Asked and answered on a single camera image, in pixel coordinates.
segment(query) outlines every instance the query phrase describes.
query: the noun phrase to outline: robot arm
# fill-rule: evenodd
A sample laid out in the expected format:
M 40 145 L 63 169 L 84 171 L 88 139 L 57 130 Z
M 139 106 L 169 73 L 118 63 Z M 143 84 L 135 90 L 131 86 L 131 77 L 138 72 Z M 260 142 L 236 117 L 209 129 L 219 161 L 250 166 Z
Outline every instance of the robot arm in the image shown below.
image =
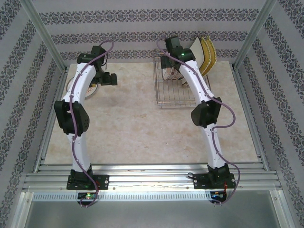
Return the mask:
M 82 70 L 82 68 L 84 68 L 85 65 L 86 65 L 86 63 L 80 63 L 80 64 L 77 65 L 77 71 L 76 71 L 74 80 L 72 82 L 72 85 L 70 86 L 69 91 L 64 96 L 63 102 L 65 102 L 65 103 L 69 102 L 70 95 L 71 95 L 71 88 L 75 83 L 76 76 L 79 74 L 79 72 Z M 81 75 L 81 77 L 77 81 L 77 84 L 75 86 L 74 96 L 73 96 L 73 100 L 72 100 L 73 105 L 75 105 L 75 103 L 78 103 L 82 107 L 82 104 L 85 102 L 86 91 L 87 91 L 88 87 L 90 86 L 90 84 L 91 84 L 93 78 L 95 77 L 95 75 L 96 75 L 96 70 L 95 70 L 94 66 L 88 66 L 86 68 L 85 72 L 83 73 L 83 75 Z M 85 131 L 82 132 L 80 135 L 78 134 L 78 137 L 76 138 L 76 141 L 75 141 L 75 155 L 78 158 L 81 166 L 87 171 L 90 168 L 91 162 L 90 162 L 90 159 L 89 159 L 89 156 L 88 156 L 88 153 L 87 153 L 86 137 L 85 137 L 86 136 L 86 131 L 87 131 L 88 125 L 89 125 L 89 117 L 86 113 L 85 113 L 85 116 L 86 116 L 86 118 L 84 120 Z M 67 135 L 71 147 L 72 147 L 72 137 L 73 136 L 74 136 L 73 133 L 69 133 Z M 74 157 L 73 157 L 72 169 L 77 171 L 77 172 L 82 172 L 82 170 L 80 169 L 80 167 L 76 163 Z
M 192 67 L 193 69 L 195 69 L 197 71 L 197 73 L 200 76 L 200 80 L 203 83 L 203 86 L 205 87 L 205 90 L 208 92 L 208 95 L 211 96 L 211 97 L 214 97 L 213 93 L 209 90 L 207 84 L 203 80 L 203 77 L 201 76 L 200 71 L 198 70 L 198 66 L 197 66 L 196 61 L 190 60 L 190 61 L 187 61 L 186 63 L 187 63 L 187 65 L 189 65 L 190 67 Z M 198 79 L 194 75 L 194 73 L 188 67 L 186 67 L 184 65 L 180 66 L 179 71 L 185 77 L 185 79 L 187 80 L 188 85 L 189 85 L 191 91 L 194 94 L 196 105 L 201 105 L 202 102 L 204 102 L 204 104 L 206 104 L 207 107 L 209 107 L 210 105 L 212 105 L 213 101 L 210 100 L 206 96 L 206 94 L 204 93 L 203 89 L 201 88 L 201 86 L 200 86 L 200 84 L 198 82 Z M 192 117 L 193 121 L 198 120 L 197 122 L 195 122 L 195 125 L 199 126 L 199 128 L 202 131 L 202 133 L 204 135 L 204 138 L 206 140 L 206 146 L 207 146 L 206 149 L 208 151 L 208 165 L 211 168 L 213 168 L 213 169 L 214 168 L 222 167 L 222 166 L 225 165 L 225 162 L 217 154 L 217 152 L 215 150 L 215 146 L 214 146 L 213 141 L 212 141 L 212 135 L 211 135 L 211 129 L 214 126 L 216 126 L 216 121 L 214 121 L 213 123 L 210 123 L 208 125 L 207 125 L 207 123 L 205 123 L 204 124 L 205 127 L 204 126 L 200 126 L 200 125 L 203 125 L 202 123 L 199 123 L 200 120 L 198 119 L 198 117 L 202 118 L 200 116 L 200 114 L 201 114 L 200 112 L 198 112 L 198 113 L 192 113 L 191 117 Z M 221 153 L 221 148 L 220 148 L 220 145 L 219 145 L 218 133 L 217 133 L 216 130 L 214 131 L 214 138 L 215 138 L 215 143 L 216 143 L 217 149 Z
M 201 129 L 206 139 L 209 172 L 193 175 L 193 178 L 197 179 L 194 188 L 234 188 L 236 185 L 234 175 L 230 173 L 226 163 L 227 160 L 222 155 L 218 133 L 215 128 L 222 104 L 221 99 L 219 97 L 215 98 L 209 90 L 199 72 L 194 54 L 190 49 L 183 48 L 180 45 L 178 37 L 166 39 L 165 44 L 168 53 L 164 52 L 165 55 L 161 57 L 161 67 L 173 67 L 187 80 L 197 105 L 191 113 L 191 118 L 193 123 Z
M 77 71 L 69 91 L 61 101 L 55 101 L 54 104 L 59 126 L 67 135 L 71 149 L 74 153 L 72 156 L 73 165 L 71 175 L 68 177 L 66 187 L 68 190 L 92 190 L 95 187 L 88 175 L 94 180 L 98 179 L 97 182 L 100 181 L 101 176 L 104 177 L 104 175 L 93 175 L 91 162 L 87 153 L 85 137 L 86 131 L 90 124 L 90 119 L 83 107 L 83 103 L 85 101 L 87 89 L 92 84 L 98 83 L 102 86 L 115 86 L 117 85 L 117 76 L 116 74 L 110 75 L 109 72 L 104 72 L 101 69 L 104 61 L 104 57 L 101 57 L 100 59 L 92 62 L 92 64 L 88 65 L 81 76 L 77 79 L 78 74 L 84 69 L 87 63 L 96 59 L 98 56 L 101 56 L 103 53 L 105 53 L 105 50 L 102 47 L 93 46 L 90 54 L 80 54 L 80 56 L 77 58 Z M 72 87 L 75 87 L 73 94 L 71 94 Z M 69 106 L 71 95 L 72 108 L 77 127 L 77 137 L 74 142 L 73 138 L 75 136 L 75 128 Z

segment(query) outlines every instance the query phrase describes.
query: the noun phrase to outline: striped wallpaper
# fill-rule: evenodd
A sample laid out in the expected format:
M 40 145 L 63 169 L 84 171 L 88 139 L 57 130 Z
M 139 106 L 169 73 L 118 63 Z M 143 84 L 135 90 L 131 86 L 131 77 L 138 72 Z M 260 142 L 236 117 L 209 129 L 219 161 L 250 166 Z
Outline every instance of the striped wallpaper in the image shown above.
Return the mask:
M 152 61 L 156 39 L 178 35 L 189 47 L 197 36 L 210 36 L 218 60 L 232 62 L 264 0 L 126 0 L 119 4 L 88 0 L 58 3 L 35 0 L 43 22 L 67 64 L 108 38 L 115 42 L 109 62 Z
M 300 1 L 280 0 L 239 69 L 269 166 L 304 227 L 304 40 Z
M 33 171 L 61 72 L 18 0 L 0 3 L 0 228 Z

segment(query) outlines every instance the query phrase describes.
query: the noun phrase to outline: beige tabletop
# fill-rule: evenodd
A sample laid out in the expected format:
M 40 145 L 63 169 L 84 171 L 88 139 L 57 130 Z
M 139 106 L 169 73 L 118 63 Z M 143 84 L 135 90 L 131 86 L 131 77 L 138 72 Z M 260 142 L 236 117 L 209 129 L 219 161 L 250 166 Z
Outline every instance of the beige tabletop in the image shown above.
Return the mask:
M 100 86 L 84 108 L 90 116 L 87 149 L 92 163 L 206 163 L 203 135 L 191 120 L 193 108 L 160 109 L 155 100 L 153 63 L 113 63 L 118 86 Z M 68 79 L 75 75 L 71 65 Z M 217 62 L 209 73 L 215 97 L 236 113 L 236 123 L 219 129 L 224 156 L 232 162 L 256 162 L 257 154 L 228 62 Z M 218 125 L 228 124 L 231 113 L 221 108 Z M 46 164 L 71 164 L 71 149 L 57 121 Z

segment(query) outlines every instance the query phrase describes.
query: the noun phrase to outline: purple cable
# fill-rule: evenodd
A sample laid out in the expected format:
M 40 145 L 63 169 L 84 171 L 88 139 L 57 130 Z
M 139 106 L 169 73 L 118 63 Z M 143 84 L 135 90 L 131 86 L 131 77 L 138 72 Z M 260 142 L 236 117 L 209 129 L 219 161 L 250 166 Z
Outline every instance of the purple cable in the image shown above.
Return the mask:
M 219 150 L 218 150 L 218 148 L 217 148 L 217 146 L 216 146 L 216 143 L 215 143 L 214 129 L 231 127 L 231 126 L 235 123 L 235 121 L 236 121 L 236 115 L 235 115 L 234 111 L 233 111 L 228 105 L 226 105 L 226 104 L 224 104 L 224 103 L 218 101 L 217 99 L 215 99 L 215 98 L 209 96 L 208 93 L 207 93 L 207 91 L 206 91 L 206 89 L 205 89 L 205 87 L 203 86 L 203 84 L 202 84 L 202 82 L 201 82 L 201 80 L 200 80 L 200 76 L 198 75 L 198 73 L 196 72 L 196 70 L 194 70 L 194 69 L 193 69 L 192 67 L 190 67 L 188 64 L 186 64 L 186 63 L 184 63 L 184 62 L 182 62 L 182 61 L 180 61 L 180 60 L 178 60 L 178 59 L 176 59 L 176 58 L 170 56 L 168 53 L 166 53 L 166 52 L 159 46 L 159 41 L 160 41 L 160 39 L 161 39 L 161 37 L 159 37 L 159 38 L 157 39 L 157 41 L 156 41 L 156 45 L 157 45 L 158 49 L 159 49 L 164 55 L 166 55 L 167 57 L 169 57 L 170 59 L 172 59 L 172 60 L 174 60 L 174 61 L 176 61 L 176 62 L 178 62 L 178 63 L 180 63 L 180 64 L 182 64 L 182 65 L 184 65 L 184 66 L 186 66 L 186 67 L 188 67 L 188 68 L 193 72 L 193 74 L 195 74 L 195 76 L 196 76 L 196 78 L 198 79 L 199 84 L 200 84 L 201 88 L 203 89 L 204 93 L 206 94 L 206 96 L 207 96 L 210 100 L 212 100 L 212 101 L 214 101 L 214 102 L 216 102 L 216 103 L 219 103 L 220 105 L 222 105 L 222 106 L 224 106 L 225 108 L 227 108 L 227 109 L 231 112 L 231 114 L 232 114 L 233 120 L 232 120 L 232 122 L 231 122 L 230 124 L 225 125 L 225 126 L 215 126 L 215 127 L 213 127 L 213 128 L 211 129 L 212 142 L 213 142 L 213 145 L 214 145 L 214 148 L 215 148 L 217 154 L 219 155 L 219 157 L 220 157 L 224 162 L 226 162 L 227 164 L 230 164 L 230 165 L 234 166 L 234 167 L 237 169 L 237 173 L 238 173 L 238 178 L 237 178 L 237 183 L 236 183 L 235 188 L 233 189 L 233 191 L 232 191 L 231 195 L 228 197 L 228 199 L 226 199 L 223 203 L 221 203 L 221 205 L 222 205 L 222 204 L 225 204 L 226 202 L 228 202 L 228 200 L 231 199 L 231 197 L 233 196 L 233 194 L 235 193 L 235 191 L 236 191 L 236 189 L 237 189 L 237 187 L 238 187 L 238 184 L 239 184 L 239 181 L 240 181 L 240 177 L 241 177 L 241 171 L 239 170 L 239 167 L 238 167 L 236 164 L 234 164 L 234 163 L 232 163 L 232 162 L 226 160 L 226 159 L 223 157 L 223 155 L 220 154 L 220 152 L 219 152 Z
M 75 118 L 75 116 L 74 116 L 72 101 L 73 101 L 74 89 L 75 89 L 75 86 L 76 86 L 76 84 L 77 84 L 77 81 L 79 80 L 80 76 L 81 76 L 82 73 L 85 71 L 85 69 L 86 69 L 91 63 L 93 63 L 94 61 L 96 61 L 96 60 L 100 59 L 101 57 L 105 56 L 106 54 L 108 54 L 108 53 L 113 49 L 113 47 L 114 47 L 114 42 L 111 41 L 111 40 L 109 40 L 109 39 L 103 41 L 99 46 L 101 46 L 102 44 L 104 44 L 104 43 L 106 43 L 106 42 L 111 42 L 111 43 L 112 43 L 112 46 L 110 47 L 109 50 L 107 50 L 107 51 L 104 52 L 103 54 L 97 56 L 96 58 L 92 59 L 90 62 L 88 62 L 88 63 L 84 66 L 84 68 L 82 68 L 82 70 L 81 70 L 81 71 L 79 72 L 79 74 L 77 75 L 77 77 L 76 77 L 76 79 L 75 79 L 75 82 L 73 83 L 73 86 L 72 86 L 72 89 L 71 89 L 71 94 L 70 94 L 70 101 L 69 101 L 70 111 L 71 111 L 72 120 L 73 120 L 73 125 L 74 125 L 74 130 L 75 130 L 75 135 L 72 137 L 72 154 L 73 154 L 73 157 L 74 157 L 74 159 L 75 159 L 77 165 L 79 166 L 79 168 L 80 168 L 80 169 L 82 170 L 82 172 L 83 172 L 83 173 L 84 173 L 84 174 L 93 182 L 93 184 L 94 184 L 94 186 L 95 186 L 95 191 L 96 191 L 94 200 L 93 200 L 90 204 L 86 205 L 86 206 L 85 206 L 86 208 L 92 206 L 92 205 L 95 203 L 95 201 L 96 201 L 96 199 L 97 199 L 97 196 L 98 196 L 98 193 L 99 193 L 99 189 L 98 189 L 98 186 L 96 185 L 94 179 L 93 179 L 93 178 L 85 171 L 85 169 L 81 166 L 81 164 L 80 164 L 80 162 L 79 162 L 79 160 L 78 160 L 78 158 L 76 157 L 76 154 L 75 154 L 75 140 L 76 140 L 76 138 L 77 138 L 77 124 L 76 124 L 76 118 Z M 82 199 L 80 200 L 80 206 L 81 206 L 81 207 L 84 206 L 84 205 L 82 204 Z

